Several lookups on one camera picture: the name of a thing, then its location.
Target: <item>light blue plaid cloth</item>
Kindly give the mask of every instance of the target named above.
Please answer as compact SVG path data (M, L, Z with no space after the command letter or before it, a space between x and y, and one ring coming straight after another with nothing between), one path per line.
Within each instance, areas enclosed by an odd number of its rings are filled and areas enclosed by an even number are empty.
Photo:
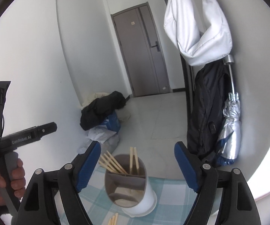
M157 195L156 208L147 216L131 218L108 198L104 176L104 168L95 169L87 187L79 193L93 225L108 225L115 213L119 214L117 225L183 225L196 198L196 193L187 186L185 180L149 177ZM60 221L62 225L69 225L65 214Z

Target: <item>human hand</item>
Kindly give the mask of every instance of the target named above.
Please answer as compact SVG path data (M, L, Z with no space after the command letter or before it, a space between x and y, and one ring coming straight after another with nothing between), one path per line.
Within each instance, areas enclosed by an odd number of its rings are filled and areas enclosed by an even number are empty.
M15 190L14 195L17 198L22 198L25 194L25 185L26 180L24 178L25 176L25 170L23 169L23 162L21 159L17 160L17 168L12 171L12 177L14 180L11 182L11 187ZM5 188L6 187L6 181L0 174L0 187ZM0 206L4 206L6 203L3 199L3 197L0 194Z

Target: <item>door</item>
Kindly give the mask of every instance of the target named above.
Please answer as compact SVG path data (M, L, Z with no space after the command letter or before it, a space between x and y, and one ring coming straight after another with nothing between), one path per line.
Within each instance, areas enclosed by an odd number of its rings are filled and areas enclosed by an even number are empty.
M113 16L135 97L170 92L160 42L147 5Z

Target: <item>metal screw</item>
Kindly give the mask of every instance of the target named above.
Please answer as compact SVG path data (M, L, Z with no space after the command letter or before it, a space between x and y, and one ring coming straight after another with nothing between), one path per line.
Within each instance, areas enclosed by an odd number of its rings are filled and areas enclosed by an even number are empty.
M238 168L234 168L234 169L233 169L233 172L234 172L235 174L240 174L240 170L239 170Z
M68 163L64 166L66 170L72 169L73 165L71 163Z
M211 166L207 163L203 164L203 169L209 170Z
M41 168L38 168L36 171L35 171L35 174L41 174L42 173L42 169Z

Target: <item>folded umbrella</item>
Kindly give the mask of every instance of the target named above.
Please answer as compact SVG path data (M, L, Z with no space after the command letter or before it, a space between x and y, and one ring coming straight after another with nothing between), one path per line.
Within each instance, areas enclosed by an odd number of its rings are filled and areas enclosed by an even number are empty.
M229 66L232 92L229 93L229 98L226 100L223 110L225 120L216 145L217 166L231 165L235 162L241 141L240 101L238 93L235 93L231 69L231 64L234 60L231 55L226 56L223 60Z

